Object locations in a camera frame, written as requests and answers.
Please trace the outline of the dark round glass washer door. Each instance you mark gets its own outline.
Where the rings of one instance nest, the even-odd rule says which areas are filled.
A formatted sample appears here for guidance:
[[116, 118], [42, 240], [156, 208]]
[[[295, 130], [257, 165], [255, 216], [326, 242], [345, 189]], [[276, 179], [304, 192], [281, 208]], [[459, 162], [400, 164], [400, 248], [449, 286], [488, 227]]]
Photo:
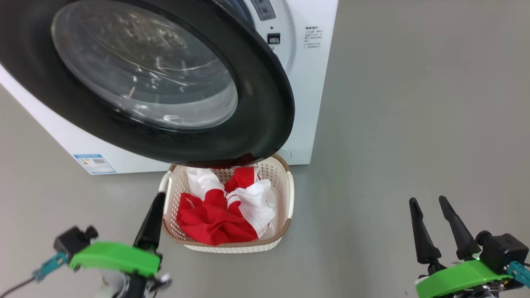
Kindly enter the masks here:
[[0, 66], [76, 128], [165, 163], [246, 166], [293, 128], [280, 60], [217, 0], [0, 0]]

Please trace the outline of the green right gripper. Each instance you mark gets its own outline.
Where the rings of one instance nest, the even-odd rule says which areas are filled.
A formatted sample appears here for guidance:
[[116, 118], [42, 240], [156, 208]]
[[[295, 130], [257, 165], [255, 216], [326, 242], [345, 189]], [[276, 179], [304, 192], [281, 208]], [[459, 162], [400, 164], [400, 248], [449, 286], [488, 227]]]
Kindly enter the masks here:
[[[448, 294], [482, 286], [492, 281], [513, 279], [513, 276], [508, 274], [498, 275], [480, 260], [473, 260], [475, 255], [482, 251], [481, 247], [475, 241], [462, 219], [454, 211], [448, 199], [445, 196], [440, 196], [438, 200], [443, 216], [452, 230], [458, 259], [469, 261], [438, 271], [421, 281], [417, 281], [416, 291], [418, 297], [441, 298]], [[441, 252], [432, 243], [423, 221], [422, 209], [416, 198], [409, 199], [409, 207], [417, 262], [419, 264], [438, 263], [439, 258], [441, 258]]]

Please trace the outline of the grey rectangular washer label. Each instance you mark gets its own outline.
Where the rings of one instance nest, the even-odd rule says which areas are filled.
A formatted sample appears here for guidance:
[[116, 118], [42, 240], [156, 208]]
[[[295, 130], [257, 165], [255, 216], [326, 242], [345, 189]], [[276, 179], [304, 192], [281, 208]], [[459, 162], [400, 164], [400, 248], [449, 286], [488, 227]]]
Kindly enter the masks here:
[[276, 18], [276, 13], [274, 12], [270, 0], [251, 0], [251, 2], [261, 21]]

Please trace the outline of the white front-loading washing machine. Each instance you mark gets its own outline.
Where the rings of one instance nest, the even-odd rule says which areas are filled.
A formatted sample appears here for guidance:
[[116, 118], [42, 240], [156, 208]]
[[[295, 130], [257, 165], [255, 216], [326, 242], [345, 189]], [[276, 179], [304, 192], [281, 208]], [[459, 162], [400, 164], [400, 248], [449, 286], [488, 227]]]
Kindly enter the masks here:
[[[292, 153], [288, 164], [309, 164], [338, 0], [270, 0], [276, 18], [266, 21], [259, 19], [251, 0], [217, 1], [232, 8], [238, 17], [256, 30], [266, 44], [268, 33], [281, 33], [280, 44], [267, 46], [280, 60], [294, 97], [293, 128], [282, 147]], [[13, 79], [7, 78], [2, 66], [0, 86], [4, 87], [73, 158], [73, 155], [100, 154], [114, 168], [116, 174], [166, 171], [171, 165], [120, 149], [76, 128], [48, 110], [19, 85], [15, 85]]]

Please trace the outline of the red and white garment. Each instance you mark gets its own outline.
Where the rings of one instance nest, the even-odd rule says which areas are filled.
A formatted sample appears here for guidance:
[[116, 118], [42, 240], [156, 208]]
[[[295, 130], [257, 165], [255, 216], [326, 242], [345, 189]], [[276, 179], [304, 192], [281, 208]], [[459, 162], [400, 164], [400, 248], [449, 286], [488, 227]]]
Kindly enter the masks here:
[[276, 201], [276, 195], [273, 192], [271, 181], [263, 178], [257, 168], [251, 168], [254, 169], [257, 181], [246, 189], [239, 188], [233, 191], [233, 194], [241, 199], [240, 210], [244, 218], [255, 228], [258, 234], [257, 240], [259, 240], [275, 229], [273, 220], [276, 212], [273, 204]]

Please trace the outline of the cream perforated laundry basket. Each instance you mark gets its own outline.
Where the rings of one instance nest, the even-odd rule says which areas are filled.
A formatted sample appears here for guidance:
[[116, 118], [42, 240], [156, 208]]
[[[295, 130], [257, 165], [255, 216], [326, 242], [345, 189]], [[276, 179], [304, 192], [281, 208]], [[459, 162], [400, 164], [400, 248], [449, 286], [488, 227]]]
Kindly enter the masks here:
[[275, 248], [288, 231], [294, 212], [294, 178], [286, 161], [275, 154], [259, 163], [253, 164], [263, 178], [271, 181], [271, 187], [276, 195], [273, 209], [276, 217], [273, 220], [275, 231], [263, 240], [253, 242], [227, 243], [218, 246], [205, 245], [192, 240], [181, 230], [176, 222], [180, 195], [190, 192], [187, 171], [188, 167], [171, 165], [162, 179], [159, 190], [165, 190], [166, 199], [161, 227], [166, 235], [174, 242], [184, 247], [208, 253], [256, 253], [265, 252]]

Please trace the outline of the blue energy label sticker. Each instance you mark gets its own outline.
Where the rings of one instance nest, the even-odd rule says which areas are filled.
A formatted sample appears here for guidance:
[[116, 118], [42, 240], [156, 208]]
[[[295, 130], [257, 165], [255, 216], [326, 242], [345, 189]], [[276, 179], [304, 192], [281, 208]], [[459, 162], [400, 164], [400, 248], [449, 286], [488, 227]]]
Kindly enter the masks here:
[[73, 155], [89, 174], [115, 174], [114, 168], [100, 154]]

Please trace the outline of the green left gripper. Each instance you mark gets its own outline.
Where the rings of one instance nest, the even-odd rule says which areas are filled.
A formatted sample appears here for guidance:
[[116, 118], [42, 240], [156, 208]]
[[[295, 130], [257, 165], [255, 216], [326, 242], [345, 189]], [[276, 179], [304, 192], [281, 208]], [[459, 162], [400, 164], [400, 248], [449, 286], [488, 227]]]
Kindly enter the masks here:
[[70, 260], [71, 269], [107, 269], [140, 276], [154, 276], [161, 264], [160, 256], [149, 252], [159, 247], [166, 194], [159, 192], [135, 238], [134, 247], [120, 242], [95, 242]]

